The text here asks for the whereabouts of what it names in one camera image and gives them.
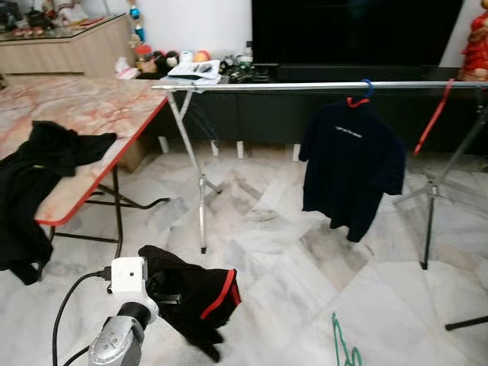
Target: white wall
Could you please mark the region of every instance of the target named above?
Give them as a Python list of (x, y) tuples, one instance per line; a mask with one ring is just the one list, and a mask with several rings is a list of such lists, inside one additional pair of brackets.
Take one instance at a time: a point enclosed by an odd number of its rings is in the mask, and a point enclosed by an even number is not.
[(463, 8), (459, 13), (456, 25), (451, 34), (448, 46), (445, 49), (440, 66), (460, 67), (464, 56), (461, 54), (467, 45), (467, 37), (471, 32), (471, 22), (484, 12), (480, 0), (464, 0)]
[[(107, 0), (110, 12), (128, 12), (126, 0)], [(82, 0), (90, 15), (104, 15), (102, 0)], [(224, 56), (252, 39), (251, 0), (138, 0), (146, 42), (154, 50), (208, 50)]]

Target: black t-shirt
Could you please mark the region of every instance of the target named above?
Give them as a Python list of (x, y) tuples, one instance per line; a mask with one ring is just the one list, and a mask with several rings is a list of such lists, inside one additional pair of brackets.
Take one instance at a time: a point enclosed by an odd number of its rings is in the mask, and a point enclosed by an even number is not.
[(351, 242), (368, 231), (383, 193), (402, 193), (405, 146), (368, 104), (350, 108), (344, 100), (320, 108), (300, 160), (308, 160), (303, 210), (322, 212), (333, 229), (348, 226)]

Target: red figurine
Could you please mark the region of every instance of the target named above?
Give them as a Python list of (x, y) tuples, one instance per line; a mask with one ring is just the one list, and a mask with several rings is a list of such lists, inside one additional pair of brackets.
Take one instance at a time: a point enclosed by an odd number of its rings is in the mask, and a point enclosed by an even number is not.
[[(488, 10), (488, 0), (481, 0), (481, 6)], [(457, 76), (465, 82), (488, 81), (488, 11), (471, 23), (471, 34), (463, 54), (464, 65)]]

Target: red hanger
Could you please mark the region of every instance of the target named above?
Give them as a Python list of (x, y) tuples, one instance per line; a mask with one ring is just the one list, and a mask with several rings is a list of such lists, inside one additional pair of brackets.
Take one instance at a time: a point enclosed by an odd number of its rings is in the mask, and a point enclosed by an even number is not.
[(351, 97), (347, 98), (346, 100), (348, 101), (348, 106), (349, 106), (350, 108), (357, 108), (357, 107), (359, 107), (361, 104), (364, 104), (364, 103), (369, 103), (369, 98), (364, 98), (364, 99), (361, 99), (360, 101), (357, 101), (356, 103), (354, 103), (354, 102), (352, 101), (352, 98), (351, 98)]
[(434, 127), (435, 122), (437, 121), (437, 119), (441, 115), (441, 112), (444, 109), (445, 103), (448, 100), (449, 93), (451, 92), (453, 82), (454, 82), (454, 79), (449, 79), (448, 84), (445, 86), (444, 95), (442, 96), (442, 99), (439, 102), (437, 109), (434, 112), (434, 115), (432, 116), (431, 120), (429, 121), (429, 124), (427, 125), (424, 132), (422, 133), (420, 140), (417, 143), (415, 150), (413, 151), (414, 156), (416, 156), (418, 153), (420, 153), (420, 149), (422, 148), (425, 140), (427, 139), (427, 136), (429, 135), (430, 130)]

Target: red trim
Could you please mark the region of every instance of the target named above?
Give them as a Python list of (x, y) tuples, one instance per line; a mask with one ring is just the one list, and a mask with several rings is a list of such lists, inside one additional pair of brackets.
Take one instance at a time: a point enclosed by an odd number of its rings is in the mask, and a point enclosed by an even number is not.
[(95, 179), (93, 184), (90, 186), (90, 188), (86, 191), (85, 195), (82, 196), (79, 201), (75, 204), (75, 206), (62, 218), (61, 220), (57, 221), (49, 221), (49, 220), (36, 220), (38, 223), (45, 224), (45, 225), (51, 225), (51, 226), (58, 226), (58, 225), (63, 225), (67, 223), (73, 215), (76, 213), (76, 211), (85, 203), (85, 201), (90, 197), (90, 194), (98, 187), (98, 183), (101, 182), (101, 180), (109, 173), (110, 170), (119, 162), (120, 159), (122, 159), (122, 156), (125, 154), (125, 152), (130, 148), (130, 146), (136, 141), (137, 137), (144, 131), (146, 126), (149, 124), (149, 122), (157, 115), (157, 113), (161, 110), (161, 108), (166, 104), (168, 99), (165, 97), (164, 100), (161, 102), (161, 104), (156, 107), (156, 109), (151, 113), (151, 115), (146, 119), (146, 122), (144, 122), (141, 127), (135, 132), (134, 135), (130, 138), (129, 141), (125, 144), (125, 146), (120, 150), (120, 152), (114, 157), (114, 160), (107, 165), (107, 167), (104, 169), (102, 173)]
[(420, 153), (420, 149), (422, 148), (425, 140), (427, 139), (427, 136), (429, 135), (430, 130), (434, 127), (435, 122), (437, 122), (437, 119), (441, 115), (441, 112), (444, 109), (445, 103), (446, 103), (446, 101), (448, 101), (448, 96), (449, 96), (449, 93), (451, 92), (453, 82), (454, 82), (454, 79), (449, 79), (448, 84), (445, 86), (444, 95), (442, 96), (442, 99), (439, 102), (437, 109), (434, 112), (434, 115), (430, 119), (429, 124), (427, 125), (424, 132), (422, 133), (420, 140), (417, 143), (417, 146), (415, 146), (415, 151), (413, 152), (414, 156), (416, 156), (418, 153)]
[(227, 293), (229, 292), (230, 285), (232, 284), (235, 275), (236, 275), (235, 269), (231, 269), (230, 271), (227, 272), (227, 278), (225, 283), (223, 284), (222, 292), (220, 292), (219, 297), (213, 303), (211, 303), (210, 306), (207, 309), (205, 309), (205, 311), (200, 315), (200, 319), (206, 319), (208, 317), (208, 314), (210, 314), (210, 312), (214, 311), (216, 308), (218, 308), (221, 305), (223, 299), (225, 299)]
[(353, 103), (352, 102), (352, 98), (347, 98), (347, 101), (348, 101), (348, 106), (351, 107), (351, 108), (357, 108), (357, 107), (359, 107), (363, 103), (369, 103), (369, 99), (368, 98), (361, 99), (357, 103)]
[(239, 305), (242, 301), (241, 301), (241, 297), (239, 296), (239, 291), (237, 290), (237, 285), (234, 284), (232, 286), (232, 296), (234, 298), (234, 304), (237, 306)]

